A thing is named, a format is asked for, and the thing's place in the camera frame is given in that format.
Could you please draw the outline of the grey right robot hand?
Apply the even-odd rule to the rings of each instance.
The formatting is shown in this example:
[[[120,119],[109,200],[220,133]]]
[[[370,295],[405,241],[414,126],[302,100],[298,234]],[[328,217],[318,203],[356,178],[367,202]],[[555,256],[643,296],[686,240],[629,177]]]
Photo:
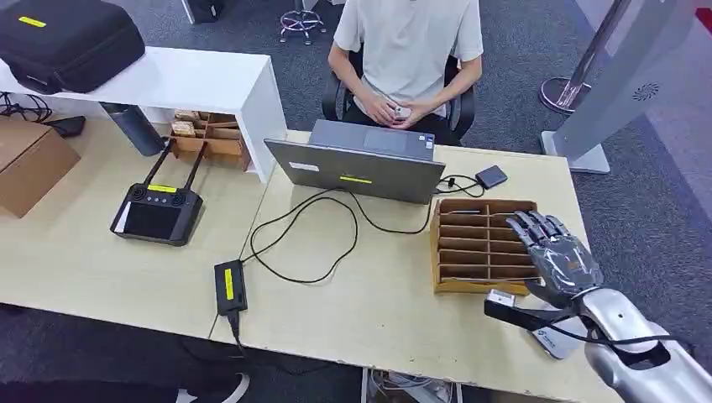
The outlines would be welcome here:
[[[603,285],[603,272],[588,247],[557,217],[515,211],[505,222],[537,268],[539,279],[526,282],[533,295],[557,309],[567,309],[576,298]]]

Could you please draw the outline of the person's right hand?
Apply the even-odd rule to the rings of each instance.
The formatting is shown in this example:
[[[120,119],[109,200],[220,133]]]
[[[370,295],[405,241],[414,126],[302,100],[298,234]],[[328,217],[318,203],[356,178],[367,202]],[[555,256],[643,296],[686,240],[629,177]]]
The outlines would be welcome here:
[[[382,126],[394,126],[396,115],[393,104],[376,93],[366,91],[356,96],[361,102],[362,111],[374,122]]]

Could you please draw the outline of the person's left hand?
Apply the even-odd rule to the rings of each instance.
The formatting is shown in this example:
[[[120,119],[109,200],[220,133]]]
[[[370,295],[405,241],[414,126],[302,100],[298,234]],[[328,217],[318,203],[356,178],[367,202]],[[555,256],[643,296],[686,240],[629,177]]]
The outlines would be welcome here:
[[[423,118],[440,107],[441,104],[434,100],[403,102],[400,104],[396,103],[396,110],[409,109],[410,114],[405,118],[396,117],[393,122],[389,124],[389,127],[400,130],[413,128]]]

